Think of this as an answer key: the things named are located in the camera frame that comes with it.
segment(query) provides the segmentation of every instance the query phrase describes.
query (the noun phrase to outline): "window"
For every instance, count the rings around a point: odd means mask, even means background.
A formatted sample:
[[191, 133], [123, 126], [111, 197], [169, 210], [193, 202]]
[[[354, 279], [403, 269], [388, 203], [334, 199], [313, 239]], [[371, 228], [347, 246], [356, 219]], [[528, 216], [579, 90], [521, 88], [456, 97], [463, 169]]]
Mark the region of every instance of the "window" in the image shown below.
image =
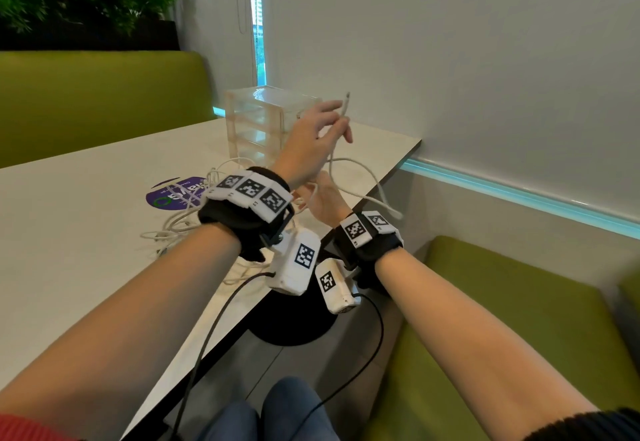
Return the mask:
[[251, 0], [253, 15], [253, 43], [255, 45], [255, 70], [258, 75], [258, 85], [267, 84], [264, 68], [264, 40], [262, 38], [262, 0]]

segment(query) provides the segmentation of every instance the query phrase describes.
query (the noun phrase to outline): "floor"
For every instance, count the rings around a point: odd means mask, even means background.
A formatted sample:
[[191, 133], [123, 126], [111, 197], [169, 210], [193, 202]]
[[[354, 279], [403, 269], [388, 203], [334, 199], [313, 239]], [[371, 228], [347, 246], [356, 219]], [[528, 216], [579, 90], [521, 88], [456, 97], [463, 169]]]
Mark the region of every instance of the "floor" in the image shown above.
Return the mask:
[[[326, 409], [342, 441], [358, 438], [369, 417], [391, 350], [403, 322], [396, 305], [373, 291], [364, 291], [378, 305], [385, 337], [378, 356]], [[258, 412], [269, 389], [295, 375], [325, 398], [347, 381], [373, 354], [380, 323], [367, 302], [339, 315], [332, 329], [316, 341], [282, 348], [246, 332], [194, 386], [180, 427], [185, 441], [195, 439], [217, 412], [231, 401], [246, 399]], [[177, 408], [165, 419], [173, 425]]]

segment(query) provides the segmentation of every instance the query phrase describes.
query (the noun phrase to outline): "planter box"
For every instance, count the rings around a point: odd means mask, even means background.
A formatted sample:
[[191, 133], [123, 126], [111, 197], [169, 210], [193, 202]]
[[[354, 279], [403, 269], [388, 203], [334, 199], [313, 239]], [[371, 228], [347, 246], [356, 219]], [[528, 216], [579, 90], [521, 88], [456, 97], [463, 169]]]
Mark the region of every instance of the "planter box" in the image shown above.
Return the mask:
[[174, 21], [140, 20], [131, 35], [114, 28], [55, 21], [33, 24], [28, 33], [0, 28], [0, 51], [180, 50]]

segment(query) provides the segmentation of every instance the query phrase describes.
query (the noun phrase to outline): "white wall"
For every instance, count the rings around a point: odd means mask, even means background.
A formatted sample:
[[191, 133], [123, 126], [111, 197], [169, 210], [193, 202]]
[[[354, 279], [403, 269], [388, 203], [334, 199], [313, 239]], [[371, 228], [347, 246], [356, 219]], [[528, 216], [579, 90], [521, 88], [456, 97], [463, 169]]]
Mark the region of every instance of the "white wall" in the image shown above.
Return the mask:
[[640, 268], [640, 241], [623, 235], [402, 170], [384, 189], [391, 205], [405, 213], [395, 222], [412, 253], [437, 235], [449, 235], [607, 295], [621, 276]]
[[180, 0], [175, 20], [180, 47], [204, 57], [214, 91], [255, 85], [251, 0]]
[[640, 0], [264, 0], [270, 82], [420, 156], [640, 221]]

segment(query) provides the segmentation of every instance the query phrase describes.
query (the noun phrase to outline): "black sleeve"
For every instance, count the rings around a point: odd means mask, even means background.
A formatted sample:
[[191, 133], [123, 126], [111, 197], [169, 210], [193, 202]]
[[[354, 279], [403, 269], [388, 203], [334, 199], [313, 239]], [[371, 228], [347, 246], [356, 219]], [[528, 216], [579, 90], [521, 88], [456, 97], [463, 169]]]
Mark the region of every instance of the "black sleeve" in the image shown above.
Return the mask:
[[588, 412], [539, 429], [524, 441], [640, 441], [640, 413], [617, 411]]

